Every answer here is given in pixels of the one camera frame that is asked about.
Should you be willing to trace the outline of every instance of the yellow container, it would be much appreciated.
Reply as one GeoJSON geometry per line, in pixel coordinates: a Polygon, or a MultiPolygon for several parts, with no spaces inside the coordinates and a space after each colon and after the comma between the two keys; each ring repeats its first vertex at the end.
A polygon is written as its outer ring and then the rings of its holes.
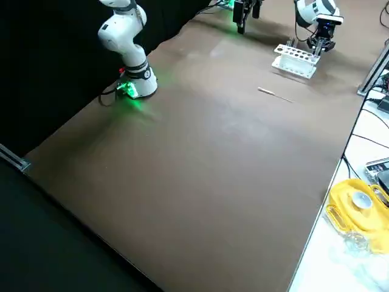
{"type": "Polygon", "coordinates": [[[386,200],[389,196],[377,185],[369,186],[360,179],[347,179],[336,184],[329,191],[329,205],[326,212],[333,225],[340,232],[358,232],[369,239],[373,253],[389,253],[389,208],[377,197],[378,190],[386,200]],[[373,205],[360,209],[353,203],[353,195],[363,192],[373,205]]]}

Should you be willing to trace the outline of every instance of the black curtain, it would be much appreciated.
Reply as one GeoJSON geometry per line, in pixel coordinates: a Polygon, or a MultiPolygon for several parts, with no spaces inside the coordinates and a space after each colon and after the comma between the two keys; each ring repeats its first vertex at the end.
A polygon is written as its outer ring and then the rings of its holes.
{"type": "MultiPolygon", "coordinates": [[[[148,54],[209,0],[137,2],[148,22],[135,41],[148,54]]],[[[4,6],[0,143],[24,156],[116,80],[122,62],[97,38],[112,15],[98,0],[7,0],[4,6]]]]}

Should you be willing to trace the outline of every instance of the brown table surface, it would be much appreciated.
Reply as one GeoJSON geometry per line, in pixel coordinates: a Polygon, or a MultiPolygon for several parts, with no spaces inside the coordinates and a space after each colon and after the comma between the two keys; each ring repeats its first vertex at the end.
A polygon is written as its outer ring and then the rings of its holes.
{"type": "Polygon", "coordinates": [[[292,1],[265,1],[246,36],[227,11],[196,17],[150,55],[152,98],[91,102],[28,155],[30,176],[165,291],[284,292],[387,36],[383,3],[338,2],[310,82],[270,66],[292,1]]]}

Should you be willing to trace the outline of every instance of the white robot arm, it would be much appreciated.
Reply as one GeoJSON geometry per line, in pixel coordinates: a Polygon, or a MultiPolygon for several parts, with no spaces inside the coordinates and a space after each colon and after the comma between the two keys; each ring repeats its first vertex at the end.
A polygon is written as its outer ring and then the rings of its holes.
{"type": "Polygon", "coordinates": [[[295,6],[296,22],[305,28],[314,24],[319,14],[340,16],[334,0],[316,0],[309,5],[305,4],[305,0],[295,0],[295,6]]]}
{"type": "Polygon", "coordinates": [[[316,54],[331,50],[335,46],[335,42],[331,41],[335,26],[343,23],[334,0],[314,0],[309,5],[305,4],[305,0],[294,0],[294,3],[296,23],[300,27],[317,25],[315,33],[307,39],[308,46],[315,49],[316,54]]]}
{"type": "Polygon", "coordinates": [[[122,56],[126,66],[124,77],[128,80],[124,88],[134,99],[152,95],[157,90],[157,78],[143,48],[134,44],[134,37],[146,24],[145,11],[135,0],[99,1],[114,11],[98,30],[98,37],[105,48],[122,56]]]}

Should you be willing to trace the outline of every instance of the white table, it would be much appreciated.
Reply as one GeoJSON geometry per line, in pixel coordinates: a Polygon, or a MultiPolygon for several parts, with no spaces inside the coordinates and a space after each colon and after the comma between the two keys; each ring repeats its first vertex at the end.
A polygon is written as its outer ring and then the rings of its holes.
{"type": "MultiPolygon", "coordinates": [[[[383,96],[377,91],[371,91],[367,98],[383,96]]],[[[389,125],[389,114],[379,111],[375,104],[366,102],[363,108],[376,113],[389,125]]],[[[389,146],[389,129],[377,117],[366,111],[361,112],[353,133],[389,146]]],[[[389,157],[389,149],[352,136],[345,154],[361,179],[368,182],[363,170],[364,165],[389,157]]],[[[332,186],[347,178],[348,168],[341,160],[334,174],[332,186]]],[[[343,237],[329,223],[323,208],[289,289],[289,292],[313,291],[389,291],[389,255],[358,258],[347,253],[343,237]]]]}

